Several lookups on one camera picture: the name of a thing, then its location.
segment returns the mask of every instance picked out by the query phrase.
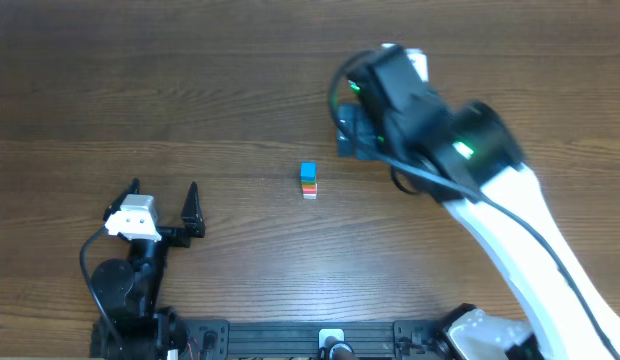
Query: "wood grain surface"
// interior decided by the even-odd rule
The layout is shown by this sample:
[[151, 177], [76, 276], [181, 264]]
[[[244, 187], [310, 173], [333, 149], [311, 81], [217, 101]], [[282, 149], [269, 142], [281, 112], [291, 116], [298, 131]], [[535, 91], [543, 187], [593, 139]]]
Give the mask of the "wood grain surface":
[[[521, 318], [442, 208], [336, 156], [328, 80], [388, 41], [424, 49], [454, 106], [502, 114], [620, 315], [620, 0], [0, 0], [0, 355], [87, 355], [79, 249], [133, 177], [170, 225], [199, 184], [207, 236], [171, 251], [160, 296], [183, 316], [419, 319], [470, 302]], [[100, 240], [90, 266], [126, 252]]]

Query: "green light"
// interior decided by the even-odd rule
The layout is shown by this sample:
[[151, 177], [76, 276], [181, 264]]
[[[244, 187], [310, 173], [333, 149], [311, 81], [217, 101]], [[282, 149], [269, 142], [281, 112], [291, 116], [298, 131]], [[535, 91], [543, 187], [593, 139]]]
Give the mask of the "green light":
[[356, 94], [359, 95], [359, 93], [361, 92], [361, 88], [359, 87], [359, 85], [357, 85], [356, 82], [354, 81], [350, 81], [348, 80], [348, 83], [350, 83], [350, 89], [352, 89], [352, 91]]
[[463, 156], [467, 160], [470, 160], [470, 158], [474, 154], [474, 150], [472, 150], [468, 145], [462, 143], [461, 141], [455, 142], [454, 144], [452, 144], [452, 146], [455, 150], [457, 150], [459, 154], [461, 154], [461, 156]]

